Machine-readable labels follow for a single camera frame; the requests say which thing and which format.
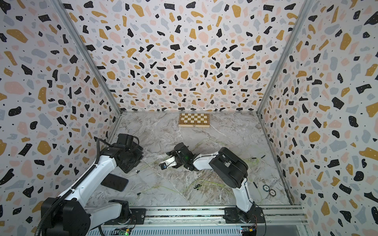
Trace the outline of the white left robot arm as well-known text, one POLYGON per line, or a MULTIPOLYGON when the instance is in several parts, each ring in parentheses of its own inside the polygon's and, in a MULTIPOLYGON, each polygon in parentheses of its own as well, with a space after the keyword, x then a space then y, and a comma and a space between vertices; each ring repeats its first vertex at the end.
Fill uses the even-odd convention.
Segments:
POLYGON ((114 169, 119 167, 128 173, 140 163, 143 157, 140 141, 136 136, 120 134, 113 144, 98 138, 96 147, 97 156, 91 167, 58 197, 49 197, 42 203, 36 236, 85 236, 92 229, 100 229, 107 221, 132 220, 127 201, 112 200, 94 208, 85 206, 114 169))

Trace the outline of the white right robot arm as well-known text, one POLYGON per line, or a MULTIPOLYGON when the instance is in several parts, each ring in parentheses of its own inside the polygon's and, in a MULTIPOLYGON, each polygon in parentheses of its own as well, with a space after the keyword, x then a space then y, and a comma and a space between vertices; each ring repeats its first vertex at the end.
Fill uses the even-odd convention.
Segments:
POLYGON ((159 164, 162 170, 184 167, 189 171, 212 170, 230 188, 236 199, 236 207, 229 210, 224 219, 230 222, 251 223, 256 218, 256 204, 248 187, 248 165, 226 147, 212 154, 193 154, 184 143, 166 153, 169 158, 159 164))

